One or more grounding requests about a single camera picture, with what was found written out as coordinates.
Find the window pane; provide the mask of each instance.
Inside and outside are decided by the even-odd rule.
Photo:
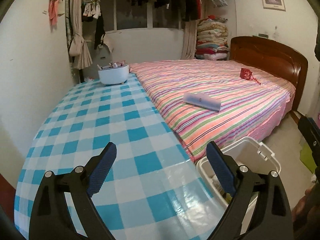
[[[178,10],[170,4],[167,9],[166,6],[154,8],[152,11],[153,28],[179,28]]]
[[[127,0],[116,0],[117,30],[147,28],[147,4],[131,6]]]
[[[103,26],[106,32],[114,30],[113,23],[113,0],[100,0],[100,9],[103,16]]]

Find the red pouch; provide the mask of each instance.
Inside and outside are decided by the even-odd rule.
[[[241,68],[241,72],[240,72],[240,77],[242,79],[245,79],[245,80],[249,80],[249,81],[255,81],[257,82],[259,85],[261,85],[261,83],[252,76],[252,72],[247,69],[247,68]]]

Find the beige curtain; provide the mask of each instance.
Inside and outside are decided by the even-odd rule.
[[[82,37],[81,1],[82,0],[70,0],[70,17],[74,35],[69,55],[75,57],[73,67],[77,69],[83,69],[92,64],[87,43]]]
[[[186,22],[181,59],[193,59],[196,52],[198,21]]]

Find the window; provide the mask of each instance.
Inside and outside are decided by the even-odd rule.
[[[136,28],[181,29],[179,11],[171,5],[154,8],[154,2],[131,6],[128,0],[101,0],[106,32]]]

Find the white container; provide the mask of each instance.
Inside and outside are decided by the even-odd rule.
[[[100,82],[104,85],[121,84],[127,81],[129,65],[117,68],[107,68],[98,71]]]
[[[278,173],[281,171],[281,165],[275,158],[273,151],[271,151],[263,142],[258,143],[251,137],[243,137],[240,140],[221,149],[221,151],[225,155],[230,155],[233,157],[236,162],[246,165],[252,172],[268,174],[270,171],[277,171]],[[198,161],[196,169],[211,190],[213,196],[220,202],[223,208],[227,209],[228,203],[221,196],[212,182],[211,178],[215,173],[207,157],[204,157]],[[249,226],[256,202],[257,195],[254,195],[251,198],[246,215],[244,217],[241,233],[244,233]]]

